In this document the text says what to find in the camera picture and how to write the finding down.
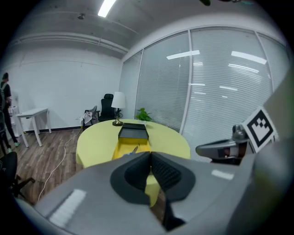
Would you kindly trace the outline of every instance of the wooden floor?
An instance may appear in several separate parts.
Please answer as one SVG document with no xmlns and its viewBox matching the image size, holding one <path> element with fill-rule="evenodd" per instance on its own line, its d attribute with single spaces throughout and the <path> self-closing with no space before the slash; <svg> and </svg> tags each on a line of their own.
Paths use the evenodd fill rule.
<svg viewBox="0 0 294 235">
<path fill-rule="evenodd" d="M 42 147 L 39 147 L 35 133 L 26 134 L 29 148 L 26 148 L 22 138 L 18 138 L 21 144 L 17 148 L 14 146 L 13 142 L 10 141 L 12 150 L 17 153 L 17 174 L 22 180 L 29 177 L 33 177 L 36 180 L 34 184 L 30 182 L 21 190 L 29 203 L 32 205 L 37 203 L 45 181 L 63 159 L 65 143 L 78 133 L 79 129 L 53 131 L 51 134 L 48 132 L 41 132 L 40 139 L 43 145 Z M 66 157 L 46 183 L 46 187 L 40 199 L 56 186 L 83 169 L 81 165 L 76 163 L 75 156 L 79 135 L 67 143 Z M 164 215 L 164 204 L 164 193 L 160 192 L 155 206 L 151 208 L 152 212 L 160 221 L 162 221 Z"/>
</svg>

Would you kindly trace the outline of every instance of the ceiling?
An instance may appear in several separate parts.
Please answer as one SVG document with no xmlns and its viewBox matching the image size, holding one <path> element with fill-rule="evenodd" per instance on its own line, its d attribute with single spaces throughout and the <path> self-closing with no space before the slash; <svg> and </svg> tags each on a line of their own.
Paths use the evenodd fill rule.
<svg viewBox="0 0 294 235">
<path fill-rule="evenodd" d="M 111 42 L 126 53 L 135 39 L 160 26 L 160 22 L 176 20 L 207 9 L 241 9 L 245 4 L 212 0 L 206 7 L 199 0 L 117 0 L 106 18 L 97 15 L 103 0 L 43 0 L 15 33 L 15 39 L 31 34 L 71 33 L 90 36 L 97 42 Z"/>
</svg>

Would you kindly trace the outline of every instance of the yellow round table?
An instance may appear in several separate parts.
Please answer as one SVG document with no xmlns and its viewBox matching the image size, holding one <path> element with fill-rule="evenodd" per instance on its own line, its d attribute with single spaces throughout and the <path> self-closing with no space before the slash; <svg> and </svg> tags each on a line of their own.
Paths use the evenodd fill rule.
<svg viewBox="0 0 294 235">
<path fill-rule="evenodd" d="M 124 123 L 139 123 L 139 120 L 122 119 Z M 77 144 L 77 163 L 85 168 L 112 160 L 121 127 L 112 125 L 113 120 L 97 123 L 87 128 Z M 147 122 L 149 144 L 152 151 L 163 152 L 182 158 L 191 158 L 190 147 L 185 138 L 171 128 Z M 147 178 L 145 193 L 150 196 L 153 206 L 159 193 L 159 184 L 153 175 Z"/>
</svg>

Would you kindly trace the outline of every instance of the table lamp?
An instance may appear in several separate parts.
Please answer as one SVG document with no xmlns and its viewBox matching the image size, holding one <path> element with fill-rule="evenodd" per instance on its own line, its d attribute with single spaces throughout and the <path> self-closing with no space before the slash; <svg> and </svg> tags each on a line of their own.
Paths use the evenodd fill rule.
<svg viewBox="0 0 294 235">
<path fill-rule="evenodd" d="M 125 96 L 123 92 L 116 91 L 111 104 L 112 108 L 117 108 L 115 112 L 115 121 L 112 123 L 113 126 L 122 126 L 124 123 L 119 120 L 120 108 L 125 107 Z"/>
</svg>

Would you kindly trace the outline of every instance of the window blind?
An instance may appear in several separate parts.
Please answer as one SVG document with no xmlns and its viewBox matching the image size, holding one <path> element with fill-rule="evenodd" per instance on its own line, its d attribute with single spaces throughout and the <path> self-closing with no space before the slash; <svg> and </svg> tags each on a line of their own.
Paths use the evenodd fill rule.
<svg viewBox="0 0 294 235">
<path fill-rule="evenodd" d="M 253 32 L 208 28 L 191 31 L 192 83 L 182 135 L 192 159 L 195 147 L 229 139 L 232 127 L 241 123 L 271 94 L 267 61 Z"/>
<path fill-rule="evenodd" d="M 125 108 L 122 109 L 123 118 L 134 119 L 141 57 L 142 51 L 123 63 L 119 83 L 119 91 L 125 95 Z"/>
<path fill-rule="evenodd" d="M 154 122 L 179 132 L 189 80 L 188 33 L 164 39 L 144 49 L 136 110 L 145 108 Z"/>
<path fill-rule="evenodd" d="M 286 48 L 274 39 L 262 34 L 259 34 L 259 36 L 268 57 L 273 80 L 273 91 L 275 91 L 284 80 L 290 66 Z"/>
</svg>

